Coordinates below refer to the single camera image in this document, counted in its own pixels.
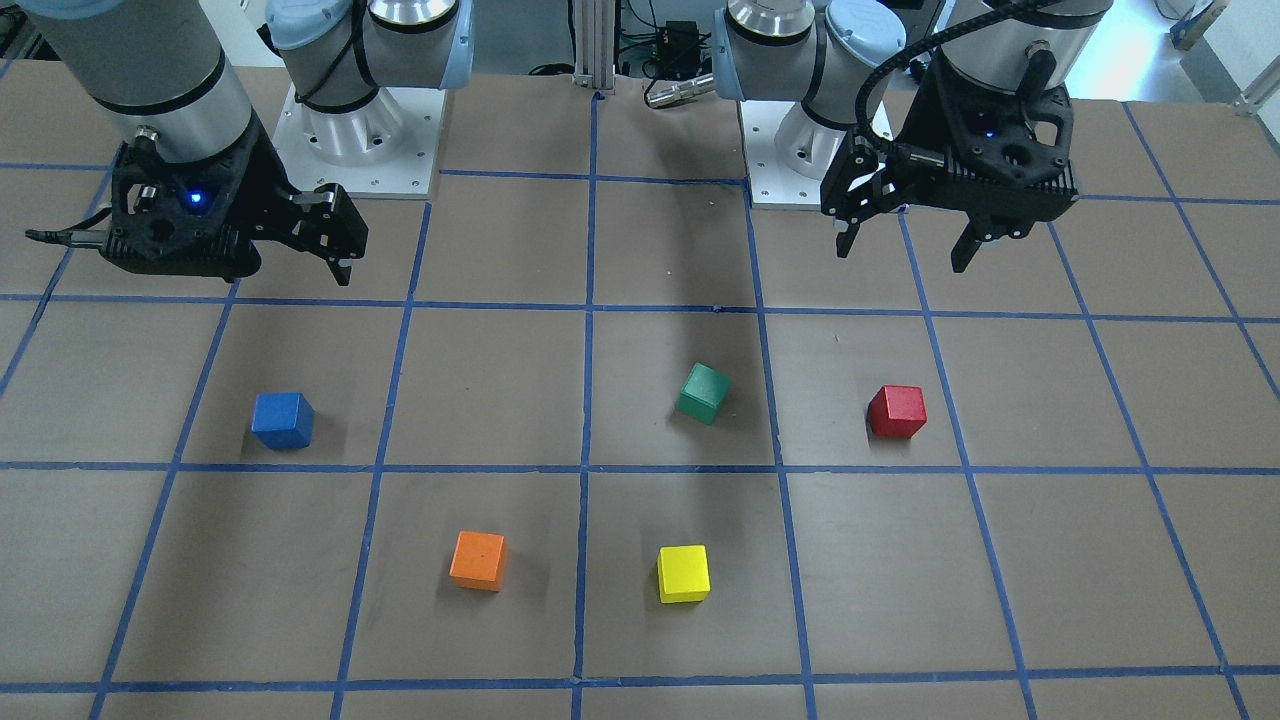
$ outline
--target blue cap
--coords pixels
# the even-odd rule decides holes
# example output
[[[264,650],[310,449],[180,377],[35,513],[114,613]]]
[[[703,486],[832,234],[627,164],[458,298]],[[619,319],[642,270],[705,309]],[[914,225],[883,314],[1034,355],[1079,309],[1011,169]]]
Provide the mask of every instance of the blue cap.
[[[18,0],[23,10],[55,20],[83,20],[116,9],[124,0]]]
[[[266,24],[280,50],[297,50],[334,28],[351,10],[351,0],[271,0]]]
[[[872,67],[906,47],[902,20],[876,0],[831,0],[827,26],[837,42]]]

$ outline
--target light blue joint cap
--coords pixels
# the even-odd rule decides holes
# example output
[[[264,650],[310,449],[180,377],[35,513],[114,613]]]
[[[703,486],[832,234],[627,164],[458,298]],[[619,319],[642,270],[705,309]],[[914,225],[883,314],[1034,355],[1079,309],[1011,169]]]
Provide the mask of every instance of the light blue joint cap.
[[[902,20],[876,0],[831,0],[827,26],[845,50],[870,67],[906,47]]]
[[[716,74],[716,95],[724,100],[746,100],[742,94],[742,82],[737,78],[737,67],[733,65],[733,45],[730,42],[730,29],[726,22],[724,9],[716,12],[712,27],[712,72]]]
[[[271,0],[266,24],[271,42],[280,50],[297,50],[315,42],[351,12],[351,0]]]
[[[453,26],[453,49],[444,63],[440,90],[458,90],[471,82],[475,61],[475,37],[471,36],[471,0],[458,0],[458,20]]]
[[[55,20],[84,20],[110,13],[124,0],[18,0],[23,10]]]

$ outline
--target mounting plate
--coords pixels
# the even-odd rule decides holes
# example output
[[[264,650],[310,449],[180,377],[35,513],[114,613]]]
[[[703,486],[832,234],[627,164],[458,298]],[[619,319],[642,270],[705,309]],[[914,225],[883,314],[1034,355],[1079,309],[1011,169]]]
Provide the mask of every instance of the mounting plate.
[[[751,205],[764,210],[817,210],[822,201],[822,179],[813,179],[792,170],[778,158],[773,142],[795,102],[746,100],[739,102],[742,123],[742,151],[751,179]],[[892,137],[884,105],[876,109],[872,128]]]
[[[388,91],[404,110],[413,136],[390,161],[342,167],[328,163],[312,151],[291,85],[280,120],[271,135],[271,142],[280,154],[289,181],[303,191],[335,182],[352,197],[430,200],[448,94],[443,90],[419,87],[392,87]]]

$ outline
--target floor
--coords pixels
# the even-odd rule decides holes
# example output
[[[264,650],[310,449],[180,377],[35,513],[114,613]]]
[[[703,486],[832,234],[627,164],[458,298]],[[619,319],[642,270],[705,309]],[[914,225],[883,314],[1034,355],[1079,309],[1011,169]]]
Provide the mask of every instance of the floor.
[[[270,123],[287,79],[242,77]],[[836,260],[748,208],[732,104],[639,90],[476,77],[435,201],[361,201],[351,287],[279,247],[227,286],[23,240],[97,206],[114,135],[0,67],[0,717],[1280,717],[1254,123],[1080,101],[1091,195],[954,275],[961,218]],[[865,429],[886,383],[910,441]],[[311,447],[248,434],[268,391]],[[461,529],[507,537],[500,593],[449,582]],[[690,543],[712,593],[663,606]]]

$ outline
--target toy block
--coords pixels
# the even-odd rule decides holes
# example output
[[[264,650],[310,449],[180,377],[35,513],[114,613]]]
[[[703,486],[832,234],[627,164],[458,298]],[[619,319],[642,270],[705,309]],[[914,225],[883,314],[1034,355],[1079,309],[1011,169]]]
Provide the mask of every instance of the toy block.
[[[680,391],[676,410],[709,425],[716,419],[716,414],[719,413],[719,406],[724,402],[724,396],[732,382],[728,375],[717,373],[701,363],[695,363],[694,369],[689,372],[689,379],[685,380],[685,387]]]
[[[929,419],[924,413],[924,391],[915,386],[882,387],[867,415],[873,433],[901,438],[914,436]]]
[[[315,411],[301,392],[265,392],[253,401],[250,430],[271,450],[311,445]]]
[[[712,592],[707,546],[685,544],[658,551],[658,600],[699,602]]]
[[[492,533],[458,533],[449,577],[460,588],[498,592],[507,574],[507,538]]]

